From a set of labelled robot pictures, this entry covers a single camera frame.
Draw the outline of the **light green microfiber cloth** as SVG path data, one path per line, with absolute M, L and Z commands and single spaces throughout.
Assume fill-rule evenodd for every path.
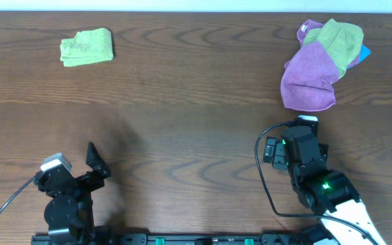
M 61 40 L 60 51 L 60 61 L 65 67 L 111 61 L 114 58 L 112 34 L 105 28 L 79 31 L 75 37 Z

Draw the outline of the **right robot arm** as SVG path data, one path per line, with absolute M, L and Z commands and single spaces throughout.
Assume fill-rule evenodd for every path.
M 340 171 L 327 168 L 327 145 L 320 144 L 312 127 L 281 124 L 285 130 L 274 146 L 265 146 L 265 157 L 274 158 L 282 148 L 279 167 L 285 168 L 291 185 L 309 214 L 300 218 L 320 223 L 293 235 L 290 244 L 384 244 L 360 194 Z

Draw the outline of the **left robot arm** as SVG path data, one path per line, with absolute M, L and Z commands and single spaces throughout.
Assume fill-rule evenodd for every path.
M 71 163 L 62 153 L 46 159 L 34 179 L 38 190 L 51 197 L 44 210 L 48 236 L 55 244 L 87 244 L 95 240 L 91 193 L 105 186 L 111 176 L 94 143 L 89 142 L 86 164 L 91 168 L 74 177 Z

